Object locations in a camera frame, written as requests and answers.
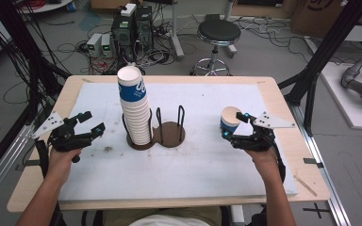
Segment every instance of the wooden table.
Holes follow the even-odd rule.
[[[191,77],[191,76],[144,76],[146,84],[168,83],[168,84],[250,84],[257,85],[267,110],[284,120],[294,121],[282,93],[275,81],[270,77]],[[117,83],[116,76],[71,76],[63,91],[60,93],[54,110],[61,117],[68,117],[78,97],[78,92],[84,83]],[[317,168],[317,165],[306,164],[304,158],[312,158],[307,149],[304,139],[296,128],[277,129],[277,138],[284,150],[293,174],[299,193],[288,197],[291,202],[315,202],[326,201],[330,198],[328,188]],[[37,159],[38,154],[33,152],[30,159]],[[26,167],[19,180],[9,202],[10,212],[24,211],[31,198],[41,184],[41,170],[39,167]],[[202,206],[202,205],[229,205],[242,203],[265,202],[264,198],[247,197],[219,197],[213,199],[169,199],[169,200],[111,200],[111,201],[77,201],[60,202],[63,210],[84,209],[115,209],[115,208],[151,208],[151,207],[179,207],[179,206]]]

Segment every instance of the electronic equipment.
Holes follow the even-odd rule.
[[[125,5],[126,9],[123,9],[121,12],[122,16],[132,16],[136,7],[137,5],[135,4],[127,3],[127,5]]]
[[[105,58],[112,58],[114,53],[114,43],[110,34],[102,35],[102,53]]]
[[[111,34],[119,61],[134,62],[136,54],[134,50],[138,50],[135,16],[115,14]]]
[[[152,7],[140,6],[137,7],[135,14],[137,22],[138,41],[143,51],[148,51],[154,48],[153,26],[152,26]]]
[[[102,54],[102,34],[93,34],[87,42],[88,51],[91,57],[99,57]]]

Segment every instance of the stool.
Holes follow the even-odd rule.
[[[237,25],[220,19],[207,20],[199,24],[198,37],[210,44],[214,45],[211,51],[211,58],[203,58],[192,67],[191,75],[218,75],[224,72],[230,75],[228,66],[217,59],[219,46],[227,46],[236,43],[240,36],[240,29]]]

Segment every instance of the stack of paper cups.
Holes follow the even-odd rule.
[[[151,140],[149,130],[150,107],[140,69],[126,66],[117,72],[120,103],[132,141],[144,145]]]

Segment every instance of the human hand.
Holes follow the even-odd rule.
[[[265,152],[254,152],[245,150],[255,163],[255,167],[265,183],[281,180],[277,157],[274,149],[269,148]]]
[[[49,157],[49,169],[45,180],[63,186],[69,178],[72,158],[81,154],[81,149],[61,153],[52,149]]]

